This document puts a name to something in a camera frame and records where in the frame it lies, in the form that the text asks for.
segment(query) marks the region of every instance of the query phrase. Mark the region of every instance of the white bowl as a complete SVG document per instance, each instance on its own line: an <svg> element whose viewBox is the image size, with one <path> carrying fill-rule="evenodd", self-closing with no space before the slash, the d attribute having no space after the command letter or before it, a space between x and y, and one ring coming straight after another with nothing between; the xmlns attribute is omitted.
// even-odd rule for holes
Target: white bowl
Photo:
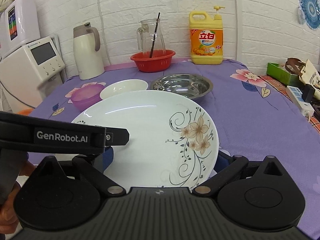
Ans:
<svg viewBox="0 0 320 240"><path fill-rule="evenodd" d="M141 79L127 79L107 86L100 93L100 98L107 99L125 92L147 90L148 83Z"/></svg>
<svg viewBox="0 0 320 240"><path fill-rule="evenodd" d="M120 94L89 107L73 123L126 128L104 174L124 187L189 187L208 179L217 160L216 127L194 101L158 90Z"/></svg>

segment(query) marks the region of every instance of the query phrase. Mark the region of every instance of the metal bowl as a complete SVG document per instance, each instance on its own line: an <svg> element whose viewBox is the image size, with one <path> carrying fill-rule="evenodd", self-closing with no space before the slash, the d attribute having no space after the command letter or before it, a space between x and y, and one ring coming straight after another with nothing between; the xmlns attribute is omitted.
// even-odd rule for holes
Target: metal bowl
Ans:
<svg viewBox="0 0 320 240"><path fill-rule="evenodd" d="M176 74L161 77L150 84L150 89L176 93L189 99L203 97L212 91L212 82L197 74Z"/></svg>

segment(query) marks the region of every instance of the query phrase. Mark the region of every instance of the human hand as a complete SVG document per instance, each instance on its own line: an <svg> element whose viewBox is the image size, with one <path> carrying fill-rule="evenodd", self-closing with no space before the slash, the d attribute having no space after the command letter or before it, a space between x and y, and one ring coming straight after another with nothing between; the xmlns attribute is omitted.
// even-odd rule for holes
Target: human hand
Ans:
<svg viewBox="0 0 320 240"><path fill-rule="evenodd" d="M19 175L30 176L35 168L33 164L26 162ZM17 228L19 221L13 209L13 201L20 189L19 183L16 182L8 199L0 206L0 234L13 234Z"/></svg>

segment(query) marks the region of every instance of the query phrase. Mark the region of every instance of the yellow jug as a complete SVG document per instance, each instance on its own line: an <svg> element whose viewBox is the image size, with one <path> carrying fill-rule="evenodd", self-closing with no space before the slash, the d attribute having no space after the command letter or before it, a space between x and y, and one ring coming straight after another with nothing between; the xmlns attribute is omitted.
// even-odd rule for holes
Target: yellow jug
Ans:
<svg viewBox="0 0 320 240"><path fill-rule="evenodd" d="M214 6L217 13L212 19L204 11L192 11L189 14L191 41L191 59L194 64L218 65L223 60L223 25L219 10L225 8ZM204 19L196 20L195 15Z"/></svg>

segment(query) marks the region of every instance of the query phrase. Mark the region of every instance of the black straw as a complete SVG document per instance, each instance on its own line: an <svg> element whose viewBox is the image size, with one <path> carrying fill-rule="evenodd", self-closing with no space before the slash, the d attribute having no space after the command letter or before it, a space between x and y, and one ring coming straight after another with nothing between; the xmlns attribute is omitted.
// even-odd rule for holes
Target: black straw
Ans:
<svg viewBox="0 0 320 240"><path fill-rule="evenodd" d="M157 34L157 29L158 29L158 20L160 18L160 13L158 14L158 19L157 19L157 23L156 23L156 28L155 28L155 34L153 35L153 41L152 41L152 48L150 51L150 58L152 58L152 54L153 54L153 48L155 47L155 41L156 41L156 34Z"/></svg>

